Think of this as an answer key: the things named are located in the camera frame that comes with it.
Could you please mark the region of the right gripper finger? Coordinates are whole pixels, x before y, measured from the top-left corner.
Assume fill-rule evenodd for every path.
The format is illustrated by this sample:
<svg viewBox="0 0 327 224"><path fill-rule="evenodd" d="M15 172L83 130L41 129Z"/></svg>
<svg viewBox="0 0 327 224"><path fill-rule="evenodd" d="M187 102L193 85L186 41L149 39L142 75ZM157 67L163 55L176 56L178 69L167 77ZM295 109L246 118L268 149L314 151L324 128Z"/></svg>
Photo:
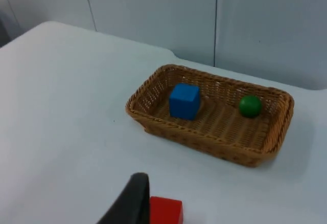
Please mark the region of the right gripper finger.
<svg viewBox="0 0 327 224"><path fill-rule="evenodd" d="M98 221L102 224L150 223L150 184L146 173L133 174L112 206Z"/></svg>

